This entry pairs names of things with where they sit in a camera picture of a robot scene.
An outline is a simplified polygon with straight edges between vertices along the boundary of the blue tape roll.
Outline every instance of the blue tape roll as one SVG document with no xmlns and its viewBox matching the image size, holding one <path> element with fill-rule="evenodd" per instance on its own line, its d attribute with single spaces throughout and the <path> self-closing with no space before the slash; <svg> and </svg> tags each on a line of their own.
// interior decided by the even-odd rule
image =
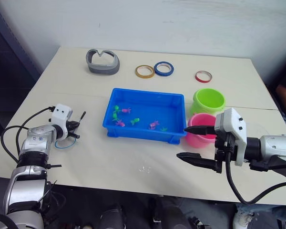
<svg viewBox="0 0 286 229">
<path fill-rule="evenodd" d="M 169 67 L 171 70 L 167 73 L 163 73 L 161 71 L 159 71 L 157 69 L 158 66 L 161 66 L 161 65 L 164 65 L 164 66 L 167 66 Z M 153 67 L 154 68 L 154 72 L 157 74 L 157 75 L 160 75 L 160 76 L 169 76 L 171 75 L 173 72 L 174 72 L 174 67 L 169 63 L 169 62 L 166 62 L 166 61 L 161 61 L 159 63 L 156 63 L 156 65 Z"/>
</svg>

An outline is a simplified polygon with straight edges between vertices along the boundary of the black cable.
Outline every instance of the black cable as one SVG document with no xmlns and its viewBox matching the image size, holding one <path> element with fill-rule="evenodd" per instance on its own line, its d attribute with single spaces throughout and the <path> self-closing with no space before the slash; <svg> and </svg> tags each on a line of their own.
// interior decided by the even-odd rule
<svg viewBox="0 0 286 229">
<path fill-rule="evenodd" d="M 12 129 L 12 128 L 20 128 L 20 129 L 26 129 L 28 130 L 27 127 L 24 127 L 24 126 L 21 126 L 21 125 L 12 125 L 12 126 L 9 126 L 7 128 L 5 128 L 3 130 L 3 132 L 1 133 L 1 136 L 0 136 L 0 141 L 1 141 L 1 145 L 3 147 L 3 149 L 5 150 L 5 152 L 8 153 L 8 155 L 16 162 L 18 163 L 18 159 L 7 149 L 7 147 L 5 146 L 5 143 L 4 143 L 4 134 L 6 131 L 8 131 L 9 129 Z"/>
<path fill-rule="evenodd" d="M 48 191 L 46 191 L 45 194 L 43 194 L 43 196 L 37 201 L 37 203 L 39 203 L 40 201 L 43 200 L 43 198 L 45 198 L 45 196 L 51 191 L 51 189 L 54 187 L 54 185 L 56 184 L 57 180 L 54 181 L 54 183 L 51 185 L 50 189 Z"/>
<path fill-rule="evenodd" d="M 66 199 L 66 197 L 63 194 L 61 194 L 59 192 L 53 192 L 52 191 L 52 194 L 53 195 L 58 195 L 58 196 L 60 196 L 63 199 L 62 203 L 57 207 L 57 209 L 54 211 L 54 213 L 52 213 L 52 215 L 54 216 L 66 205 L 67 199 Z"/>
<path fill-rule="evenodd" d="M 286 165 L 269 166 L 269 167 L 268 167 L 269 170 L 282 169 L 282 168 L 286 168 Z"/>
<path fill-rule="evenodd" d="M 46 226 L 50 225 L 52 222 L 54 222 L 58 218 L 57 213 L 65 206 L 65 204 L 67 202 L 67 199 L 63 194 L 58 193 L 58 192 L 53 192 L 53 191 L 51 193 L 52 193 L 52 197 L 55 199 L 55 201 L 57 203 L 57 209 L 51 215 L 44 218 L 44 224 Z M 58 203 L 58 201 L 54 195 L 59 195 L 63 199 L 61 204 Z"/>
<path fill-rule="evenodd" d="M 7 226 L 8 229 L 18 229 L 14 221 L 5 215 L 0 214 L 0 222 Z"/>
<path fill-rule="evenodd" d="M 24 127 L 24 125 L 27 124 L 28 121 L 30 121 L 33 117 L 39 115 L 40 113 L 44 112 L 44 111 L 47 111 L 47 110 L 51 110 L 53 111 L 55 107 L 47 107 L 47 108 L 44 108 L 42 109 L 41 111 L 38 111 L 37 113 L 33 114 L 31 117 L 29 117 L 27 120 L 25 120 L 25 122 L 21 125 L 22 127 Z M 17 134 L 16 134 L 16 147 L 17 147 L 17 153 L 19 155 L 20 153 L 20 147 L 19 147 L 19 134 L 20 134 L 20 131 L 21 129 L 18 130 Z"/>
<path fill-rule="evenodd" d="M 259 194 L 257 197 L 255 197 L 254 199 L 250 200 L 250 201 L 245 201 L 242 196 L 240 195 L 240 193 L 237 191 L 233 180 L 232 180 L 232 176 L 231 176 L 231 168 L 230 168 L 230 161 L 231 161 L 231 152 L 227 152 L 225 155 L 225 170 L 226 170 L 226 174 L 227 174 L 227 179 L 229 182 L 229 185 L 231 186 L 231 189 L 233 190 L 234 194 L 236 195 L 236 197 L 238 198 L 238 200 L 240 202 L 242 202 L 243 204 L 246 205 L 250 205 L 250 204 L 255 204 L 257 201 L 259 201 L 261 198 L 263 198 L 265 195 L 267 195 L 269 192 L 279 188 L 279 187 L 283 187 L 286 186 L 286 182 L 284 183 L 280 183 L 277 185 L 274 185 L 268 189 L 266 189 L 264 192 L 262 192 L 261 194 Z"/>
</svg>

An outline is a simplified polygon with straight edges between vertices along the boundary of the pink toy fish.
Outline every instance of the pink toy fish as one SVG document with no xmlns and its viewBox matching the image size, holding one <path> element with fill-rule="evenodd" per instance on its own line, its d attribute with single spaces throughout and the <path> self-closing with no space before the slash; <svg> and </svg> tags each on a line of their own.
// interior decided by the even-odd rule
<svg viewBox="0 0 286 229">
<path fill-rule="evenodd" d="M 123 113 L 129 113 L 130 114 L 130 111 L 131 111 L 130 107 L 128 107 L 127 109 L 126 108 L 122 109 Z"/>
<path fill-rule="evenodd" d="M 153 123 L 150 123 L 150 124 L 149 124 L 149 129 L 150 129 L 150 130 L 154 130 L 157 125 L 160 125 L 160 124 L 159 124 L 159 121 L 154 121 Z"/>
<path fill-rule="evenodd" d="M 125 126 L 125 123 L 122 122 L 122 119 L 118 120 L 115 125 L 119 125 L 121 127 L 124 127 Z"/>
</svg>

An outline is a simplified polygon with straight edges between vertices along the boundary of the blue plastic tray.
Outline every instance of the blue plastic tray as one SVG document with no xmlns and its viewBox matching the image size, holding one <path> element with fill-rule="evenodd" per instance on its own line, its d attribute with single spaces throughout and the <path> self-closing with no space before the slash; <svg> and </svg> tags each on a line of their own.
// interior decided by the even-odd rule
<svg viewBox="0 0 286 229">
<path fill-rule="evenodd" d="M 119 109 L 131 108 L 131 112 L 118 112 L 117 116 L 125 124 L 116 125 L 113 120 L 115 106 Z M 132 125 L 131 120 L 140 121 Z M 159 122 L 154 130 L 150 123 Z M 186 135 L 184 96 L 182 94 L 159 93 L 114 88 L 109 100 L 103 127 L 107 128 L 109 137 L 133 137 L 170 144 L 179 144 Z"/>
</svg>

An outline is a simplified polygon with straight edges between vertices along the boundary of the white wall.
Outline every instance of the white wall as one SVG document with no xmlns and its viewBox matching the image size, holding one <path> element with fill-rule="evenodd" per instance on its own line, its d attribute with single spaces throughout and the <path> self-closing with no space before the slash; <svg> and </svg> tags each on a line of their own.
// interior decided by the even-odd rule
<svg viewBox="0 0 286 229">
<path fill-rule="evenodd" d="M 264 81 L 286 61 L 286 0 L 0 0 L 0 12 L 40 70 L 61 45 L 247 57 Z"/>
</svg>

